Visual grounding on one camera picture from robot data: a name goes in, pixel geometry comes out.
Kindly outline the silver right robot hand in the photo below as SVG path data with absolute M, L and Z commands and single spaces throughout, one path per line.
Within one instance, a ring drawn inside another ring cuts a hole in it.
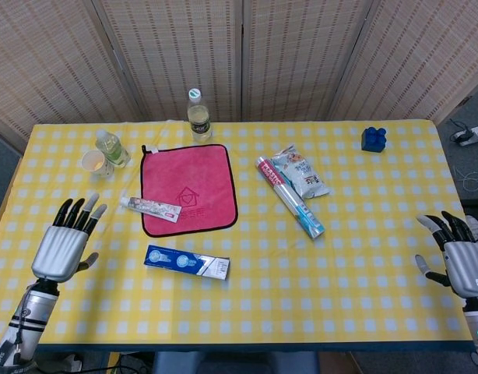
M 478 298 L 478 242 L 465 221 L 446 211 L 441 215 L 416 218 L 437 243 L 446 273 L 432 271 L 419 254 L 415 255 L 417 267 L 427 279 L 450 287 L 459 297 Z

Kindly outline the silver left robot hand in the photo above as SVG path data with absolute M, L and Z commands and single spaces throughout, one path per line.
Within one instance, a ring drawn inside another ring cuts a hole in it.
M 89 269 L 98 259 L 97 252 L 83 258 L 84 249 L 107 205 L 97 205 L 99 194 L 89 199 L 67 199 L 45 231 L 32 262 L 35 277 L 64 283 L 74 274 Z

